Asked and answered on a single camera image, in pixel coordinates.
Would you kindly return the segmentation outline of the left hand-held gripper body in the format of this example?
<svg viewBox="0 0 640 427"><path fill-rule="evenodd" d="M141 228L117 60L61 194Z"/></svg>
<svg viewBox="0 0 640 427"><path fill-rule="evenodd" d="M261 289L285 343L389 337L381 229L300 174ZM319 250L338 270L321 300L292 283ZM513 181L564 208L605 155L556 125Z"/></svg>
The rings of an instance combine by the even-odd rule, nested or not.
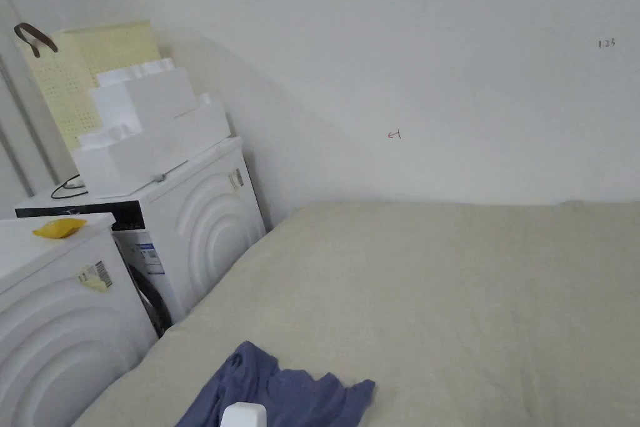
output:
<svg viewBox="0 0 640 427"><path fill-rule="evenodd" d="M220 427L267 427L267 412L257 403L237 402L226 407Z"/></svg>

